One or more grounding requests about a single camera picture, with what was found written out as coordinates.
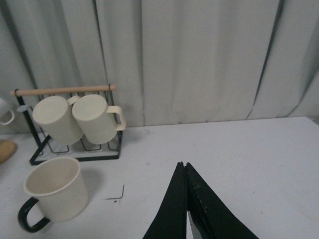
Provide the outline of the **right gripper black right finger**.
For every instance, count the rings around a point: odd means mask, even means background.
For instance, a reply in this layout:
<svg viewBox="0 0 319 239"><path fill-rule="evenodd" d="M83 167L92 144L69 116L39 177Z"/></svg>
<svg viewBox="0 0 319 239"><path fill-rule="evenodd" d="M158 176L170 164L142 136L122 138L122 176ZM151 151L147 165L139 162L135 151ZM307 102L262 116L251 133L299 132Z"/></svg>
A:
<svg viewBox="0 0 319 239"><path fill-rule="evenodd" d="M203 239L256 239L222 202L195 168L187 163L187 209Z"/></svg>

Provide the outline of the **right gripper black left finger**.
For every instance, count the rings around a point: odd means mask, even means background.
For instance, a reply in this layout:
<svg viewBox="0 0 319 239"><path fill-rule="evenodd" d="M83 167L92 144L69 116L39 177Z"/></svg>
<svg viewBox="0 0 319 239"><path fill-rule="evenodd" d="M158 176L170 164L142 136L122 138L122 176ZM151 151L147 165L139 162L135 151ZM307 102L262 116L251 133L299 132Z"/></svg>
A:
<svg viewBox="0 0 319 239"><path fill-rule="evenodd" d="M145 239L185 239L187 182L184 165L176 165L169 186Z"/></svg>

